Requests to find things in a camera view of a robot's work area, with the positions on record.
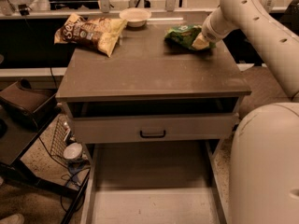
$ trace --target drawer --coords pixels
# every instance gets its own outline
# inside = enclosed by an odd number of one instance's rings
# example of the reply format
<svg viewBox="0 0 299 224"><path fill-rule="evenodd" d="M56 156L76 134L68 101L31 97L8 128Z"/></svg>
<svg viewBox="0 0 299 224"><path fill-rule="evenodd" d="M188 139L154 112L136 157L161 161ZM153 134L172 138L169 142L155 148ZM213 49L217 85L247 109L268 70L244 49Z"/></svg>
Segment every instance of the drawer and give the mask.
<svg viewBox="0 0 299 224"><path fill-rule="evenodd" d="M228 137L236 116L229 114L74 118L71 127L84 144Z"/></svg>

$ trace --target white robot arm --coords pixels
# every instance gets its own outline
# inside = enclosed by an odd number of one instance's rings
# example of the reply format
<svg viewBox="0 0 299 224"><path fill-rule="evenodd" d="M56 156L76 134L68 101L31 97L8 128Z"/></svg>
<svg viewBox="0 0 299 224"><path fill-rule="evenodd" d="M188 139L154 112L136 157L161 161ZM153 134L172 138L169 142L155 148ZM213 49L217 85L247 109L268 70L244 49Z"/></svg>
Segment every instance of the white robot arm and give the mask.
<svg viewBox="0 0 299 224"><path fill-rule="evenodd" d="M240 29L286 94L299 102L299 39L269 15L275 0L221 0L207 17L202 37L211 42Z"/></svg>
<svg viewBox="0 0 299 224"><path fill-rule="evenodd" d="M231 152L229 224L299 223L299 40L268 14L273 1L221 0L196 38L217 42L239 28L293 100L261 106L240 122Z"/></svg>

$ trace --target bowl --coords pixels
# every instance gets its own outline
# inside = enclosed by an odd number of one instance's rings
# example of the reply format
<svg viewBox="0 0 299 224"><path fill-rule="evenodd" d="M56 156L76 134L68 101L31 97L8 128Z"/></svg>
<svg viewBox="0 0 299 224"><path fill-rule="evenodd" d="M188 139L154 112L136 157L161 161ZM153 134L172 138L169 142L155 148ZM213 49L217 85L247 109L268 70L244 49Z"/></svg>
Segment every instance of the bowl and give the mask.
<svg viewBox="0 0 299 224"><path fill-rule="evenodd" d="M75 161L82 156L83 147L81 144L73 143L65 148L64 158L69 161Z"/></svg>
<svg viewBox="0 0 299 224"><path fill-rule="evenodd" d="M127 20L130 27L141 27L150 17L151 12L144 8L131 7L120 12L120 18Z"/></svg>

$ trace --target snack bag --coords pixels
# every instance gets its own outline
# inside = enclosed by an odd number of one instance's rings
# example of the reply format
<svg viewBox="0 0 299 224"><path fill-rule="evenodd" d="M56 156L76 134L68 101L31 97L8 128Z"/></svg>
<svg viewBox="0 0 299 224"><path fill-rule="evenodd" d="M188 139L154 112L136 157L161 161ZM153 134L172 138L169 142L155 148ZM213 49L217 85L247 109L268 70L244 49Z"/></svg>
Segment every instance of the snack bag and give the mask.
<svg viewBox="0 0 299 224"><path fill-rule="evenodd" d="M64 26L56 31L54 43L78 43L98 49L110 57L126 24L127 21L123 19L97 18L86 21L73 13Z"/></svg>
<svg viewBox="0 0 299 224"><path fill-rule="evenodd" d="M182 47L190 50L209 49L215 46L201 39L198 44L197 36L200 36L202 27L200 25L180 25L170 28L165 36L165 39L170 39Z"/></svg>

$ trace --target green snack bag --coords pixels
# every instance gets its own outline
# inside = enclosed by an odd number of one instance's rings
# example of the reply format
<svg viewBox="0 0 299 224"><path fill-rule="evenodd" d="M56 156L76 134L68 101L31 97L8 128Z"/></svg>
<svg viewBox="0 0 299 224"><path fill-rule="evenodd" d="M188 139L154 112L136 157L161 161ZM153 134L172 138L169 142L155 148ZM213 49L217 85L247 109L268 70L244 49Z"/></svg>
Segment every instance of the green snack bag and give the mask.
<svg viewBox="0 0 299 224"><path fill-rule="evenodd" d="M196 37L201 33L200 25L180 25L170 28L165 36L165 39L170 39L180 44L182 47L190 50L198 50L192 44ZM206 46L202 49L209 49L212 43L206 42Z"/></svg>

